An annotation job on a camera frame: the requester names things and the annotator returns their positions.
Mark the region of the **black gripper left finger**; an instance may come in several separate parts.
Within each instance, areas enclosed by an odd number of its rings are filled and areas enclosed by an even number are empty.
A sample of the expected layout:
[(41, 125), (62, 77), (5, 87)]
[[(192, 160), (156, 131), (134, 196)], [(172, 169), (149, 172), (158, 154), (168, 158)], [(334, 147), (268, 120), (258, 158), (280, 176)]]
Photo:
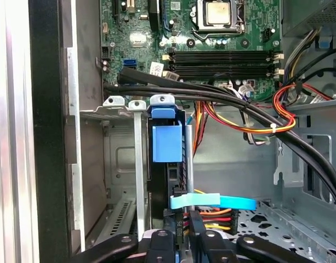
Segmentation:
[(71, 262), (175, 262), (175, 240), (168, 230), (149, 230), (141, 240), (115, 235), (73, 256)]

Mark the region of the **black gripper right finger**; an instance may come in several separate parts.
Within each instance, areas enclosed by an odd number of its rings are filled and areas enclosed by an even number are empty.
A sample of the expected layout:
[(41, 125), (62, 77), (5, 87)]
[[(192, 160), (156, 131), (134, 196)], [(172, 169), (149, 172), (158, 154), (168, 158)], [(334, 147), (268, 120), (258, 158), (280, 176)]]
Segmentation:
[(207, 230), (198, 211), (189, 212), (189, 237), (194, 262), (312, 262), (256, 235), (243, 235), (236, 243)]

